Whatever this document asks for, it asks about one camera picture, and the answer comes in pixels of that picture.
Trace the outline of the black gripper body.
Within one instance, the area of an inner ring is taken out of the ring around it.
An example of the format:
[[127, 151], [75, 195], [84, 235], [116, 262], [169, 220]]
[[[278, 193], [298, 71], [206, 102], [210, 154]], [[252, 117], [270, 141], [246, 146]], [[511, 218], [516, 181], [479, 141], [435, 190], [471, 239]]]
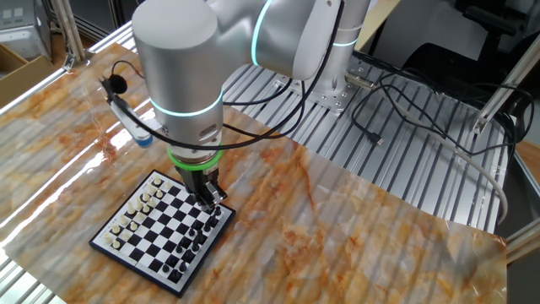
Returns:
[[208, 182], [218, 183], [219, 169], [217, 166], [199, 171], [189, 171], [179, 166], [175, 169], [181, 175], [186, 189], [200, 198], [208, 198], [208, 190], [206, 189]]

